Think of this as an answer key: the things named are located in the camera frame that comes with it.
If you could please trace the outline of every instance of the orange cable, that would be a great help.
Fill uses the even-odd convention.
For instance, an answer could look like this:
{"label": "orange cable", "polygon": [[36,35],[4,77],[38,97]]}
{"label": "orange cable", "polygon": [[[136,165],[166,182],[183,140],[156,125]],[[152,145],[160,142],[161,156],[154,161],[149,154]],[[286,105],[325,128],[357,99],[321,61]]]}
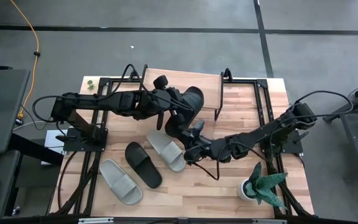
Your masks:
{"label": "orange cable", "polygon": [[[39,44],[39,41],[38,41],[38,36],[37,36],[37,33],[35,32],[34,28],[32,27],[30,21],[26,18],[26,16],[23,14],[23,12],[19,9],[19,7],[17,7],[17,5],[15,4],[15,2],[13,0],[11,0],[12,4],[16,7],[16,9],[19,11],[19,13],[22,15],[22,17],[27,21],[28,25],[30,26],[32,32],[34,33],[34,36],[35,36],[35,41],[37,42],[37,51],[36,53],[39,54],[39,47],[40,47],[40,44]],[[38,57],[39,55],[36,55],[35,56],[35,61],[34,61],[34,66],[32,68],[32,82],[31,82],[31,88],[30,88],[30,91],[29,93],[27,94],[25,100],[24,100],[24,103],[23,103],[23,107],[25,106],[25,104],[27,103],[27,100],[29,99],[29,96],[31,95],[32,93],[32,89],[34,87],[34,82],[35,82],[35,70],[37,69],[37,63],[38,63]],[[24,109],[22,108],[19,112],[19,114],[17,115],[17,117],[19,119],[23,119],[24,117],[24,113],[23,113]]]}

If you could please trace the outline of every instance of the white pot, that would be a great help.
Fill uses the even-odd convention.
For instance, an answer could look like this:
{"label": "white pot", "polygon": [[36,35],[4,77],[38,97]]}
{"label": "white pot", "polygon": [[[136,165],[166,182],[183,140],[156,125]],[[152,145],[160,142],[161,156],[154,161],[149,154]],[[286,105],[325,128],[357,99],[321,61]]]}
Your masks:
{"label": "white pot", "polygon": [[245,182],[247,181],[248,179],[245,179],[244,181],[241,182],[240,185],[237,186],[237,195],[243,199],[243,200],[248,200],[248,201],[254,201],[256,200],[256,198],[250,198],[246,195],[246,193],[243,191],[242,189],[242,186],[245,184]]}

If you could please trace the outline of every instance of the black slide sandal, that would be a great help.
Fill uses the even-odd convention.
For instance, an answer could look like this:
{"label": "black slide sandal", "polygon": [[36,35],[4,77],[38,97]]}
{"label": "black slide sandal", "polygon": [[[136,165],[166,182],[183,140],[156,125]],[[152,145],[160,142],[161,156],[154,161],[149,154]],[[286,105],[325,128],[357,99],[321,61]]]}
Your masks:
{"label": "black slide sandal", "polygon": [[125,149],[125,159],[137,175],[150,188],[157,188],[162,183],[160,172],[155,168],[150,156],[137,142],[131,142]]}

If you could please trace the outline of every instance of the wooden table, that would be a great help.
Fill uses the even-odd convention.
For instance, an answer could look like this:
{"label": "wooden table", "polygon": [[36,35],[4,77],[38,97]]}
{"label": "wooden table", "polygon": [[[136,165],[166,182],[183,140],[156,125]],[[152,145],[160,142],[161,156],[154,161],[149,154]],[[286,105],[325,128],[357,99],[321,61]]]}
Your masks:
{"label": "wooden table", "polygon": [[[80,93],[93,94],[95,90],[88,90],[88,80],[95,85],[100,77],[84,77]],[[280,116],[288,107],[288,98],[284,81],[281,78],[268,78],[270,98],[275,117]],[[177,80],[181,85],[196,85],[186,78]],[[119,91],[139,89],[138,83],[123,83]],[[78,111],[82,117],[91,121],[92,111]],[[255,104],[255,93],[252,85],[224,84],[223,108],[218,120],[214,121],[214,110],[202,109],[197,119],[205,120],[202,132],[207,138],[222,138],[230,134],[252,131],[259,127],[259,119]],[[255,154],[249,153],[243,159],[232,160],[230,163],[221,164],[221,179],[215,181],[204,171],[195,166],[186,166],[181,173],[172,172],[159,158],[146,139],[148,130],[155,129],[157,118],[144,121],[135,121],[132,118],[124,118],[109,112],[107,128],[109,129],[108,146],[102,154],[101,161],[113,159],[117,162],[139,185],[143,191],[143,199],[137,205],[124,205],[110,191],[103,176],[99,173],[96,184],[92,216],[110,217],[199,217],[199,218],[273,218],[273,208],[262,202],[257,206],[255,202],[241,200],[236,193],[236,187],[245,178],[250,176],[252,169],[261,161]],[[140,177],[129,167],[124,158],[126,146],[132,142],[138,142],[144,146],[152,158],[153,163],[160,171],[163,182],[160,187],[150,189]],[[313,213],[313,207],[308,190],[305,172],[297,157],[283,154],[283,164],[288,172],[287,184],[296,199],[306,211]],[[67,167],[62,181],[62,202],[64,203],[75,190],[80,179],[84,153],[77,153]],[[207,168],[213,174],[216,173],[216,162],[204,159],[200,165]],[[262,161],[263,172],[266,174],[266,166]],[[82,208],[86,203],[88,188],[84,191]],[[51,212],[57,210],[57,191],[53,197]]]}

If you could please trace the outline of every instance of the gray slide sandal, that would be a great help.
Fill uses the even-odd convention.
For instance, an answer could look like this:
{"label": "gray slide sandal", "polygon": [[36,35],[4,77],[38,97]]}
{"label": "gray slide sandal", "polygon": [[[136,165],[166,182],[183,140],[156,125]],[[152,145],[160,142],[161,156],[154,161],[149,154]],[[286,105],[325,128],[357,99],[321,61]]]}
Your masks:
{"label": "gray slide sandal", "polygon": [[114,195],[126,205],[134,205],[142,200],[139,186],[114,161],[106,159],[100,164],[100,172]]}
{"label": "gray slide sandal", "polygon": [[147,134],[147,140],[172,171],[180,172],[185,168],[186,161],[181,149],[164,133],[152,129]]}

